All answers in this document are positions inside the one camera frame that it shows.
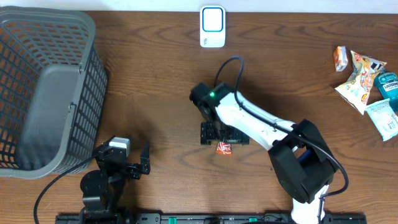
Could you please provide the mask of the orange chocolate bar wrapper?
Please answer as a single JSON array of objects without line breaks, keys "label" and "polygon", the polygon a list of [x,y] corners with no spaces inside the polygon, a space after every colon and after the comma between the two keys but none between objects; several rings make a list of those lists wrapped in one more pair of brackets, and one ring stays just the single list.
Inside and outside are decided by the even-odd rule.
[{"label": "orange chocolate bar wrapper", "polygon": [[220,155],[231,156],[232,155],[231,145],[220,141],[217,145],[216,153]]}]

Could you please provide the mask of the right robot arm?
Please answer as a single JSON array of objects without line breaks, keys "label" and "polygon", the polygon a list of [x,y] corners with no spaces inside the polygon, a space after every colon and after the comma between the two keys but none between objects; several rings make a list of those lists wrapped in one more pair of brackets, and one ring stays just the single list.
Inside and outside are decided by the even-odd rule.
[{"label": "right robot arm", "polygon": [[323,221],[324,198],[338,164],[313,123],[305,119],[296,124],[273,116],[225,83],[214,89],[199,83],[189,99],[205,119],[202,145],[256,141],[267,151],[280,185],[293,199],[292,220]]}]

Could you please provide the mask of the small orange snack packet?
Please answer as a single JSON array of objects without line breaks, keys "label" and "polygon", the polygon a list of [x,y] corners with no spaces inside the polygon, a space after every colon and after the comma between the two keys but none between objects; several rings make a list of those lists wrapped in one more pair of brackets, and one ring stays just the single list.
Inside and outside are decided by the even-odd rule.
[{"label": "small orange snack packet", "polygon": [[333,52],[333,60],[337,72],[342,72],[346,68],[348,65],[348,57],[345,46],[337,46]]}]

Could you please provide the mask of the cream snack bag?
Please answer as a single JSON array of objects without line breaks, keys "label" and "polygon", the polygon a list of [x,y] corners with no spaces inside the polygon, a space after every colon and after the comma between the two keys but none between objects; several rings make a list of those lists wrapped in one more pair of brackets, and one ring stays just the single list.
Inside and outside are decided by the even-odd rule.
[{"label": "cream snack bag", "polygon": [[384,70],[386,62],[351,51],[353,72],[335,91],[361,115],[364,114],[375,78]]}]

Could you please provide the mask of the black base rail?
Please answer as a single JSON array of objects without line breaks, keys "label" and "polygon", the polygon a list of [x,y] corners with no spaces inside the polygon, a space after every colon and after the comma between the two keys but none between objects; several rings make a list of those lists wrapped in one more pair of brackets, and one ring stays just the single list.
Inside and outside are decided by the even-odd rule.
[{"label": "black base rail", "polygon": [[[161,215],[137,214],[130,223],[137,224],[238,224],[238,223],[295,223],[289,214],[267,213],[264,215]],[[325,224],[367,224],[365,215],[326,214]]]}]

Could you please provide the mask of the white barcode scanner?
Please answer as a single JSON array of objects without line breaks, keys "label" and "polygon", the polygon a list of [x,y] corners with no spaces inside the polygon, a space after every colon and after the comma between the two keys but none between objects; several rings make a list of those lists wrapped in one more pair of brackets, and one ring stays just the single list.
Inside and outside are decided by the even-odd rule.
[{"label": "white barcode scanner", "polygon": [[200,45],[221,48],[226,41],[226,11],[222,6],[203,6],[200,9]]}]

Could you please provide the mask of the grey plastic shopping basket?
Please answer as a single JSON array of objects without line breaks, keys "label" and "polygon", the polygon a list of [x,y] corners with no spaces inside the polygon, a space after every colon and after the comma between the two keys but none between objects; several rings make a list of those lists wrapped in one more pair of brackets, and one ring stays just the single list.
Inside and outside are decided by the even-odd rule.
[{"label": "grey plastic shopping basket", "polygon": [[108,76],[84,12],[1,8],[1,176],[80,172],[92,154]]}]

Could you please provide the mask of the green white paper label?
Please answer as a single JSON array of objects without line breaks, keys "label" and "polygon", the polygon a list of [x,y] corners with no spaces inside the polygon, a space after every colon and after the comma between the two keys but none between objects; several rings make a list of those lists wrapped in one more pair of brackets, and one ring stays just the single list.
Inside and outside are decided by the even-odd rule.
[{"label": "green white paper label", "polygon": [[365,111],[379,131],[382,140],[388,141],[397,135],[397,115],[389,104],[390,99],[367,105]]}]

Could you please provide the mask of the blue mouthwash bottle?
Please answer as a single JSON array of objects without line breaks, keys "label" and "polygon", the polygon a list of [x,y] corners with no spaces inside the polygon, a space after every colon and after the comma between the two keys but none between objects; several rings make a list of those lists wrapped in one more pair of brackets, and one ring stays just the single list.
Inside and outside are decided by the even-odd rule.
[{"label": "blue mouthwash bottle", "polygon": [[384,99],[389,99],[390,107],[397,112],[397,74],[383,70],[374,80],[374,85]]}]

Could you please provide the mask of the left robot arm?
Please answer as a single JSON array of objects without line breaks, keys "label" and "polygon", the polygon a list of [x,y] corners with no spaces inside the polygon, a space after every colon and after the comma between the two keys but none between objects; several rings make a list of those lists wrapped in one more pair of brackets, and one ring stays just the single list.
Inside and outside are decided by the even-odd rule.
[{"label": "left robot arm", "polygon": [[134,216],[128,209],[119,206],[124,186],[132,179],[139,180],[150,174],[150,143],[147,142],[140,155],[140,162],[127,161],[125,147],[112,142],[98,146],[93,155],[98,170],[85,174],[80,182],[84,208],[79,214],[82,224],[128,224]]}]

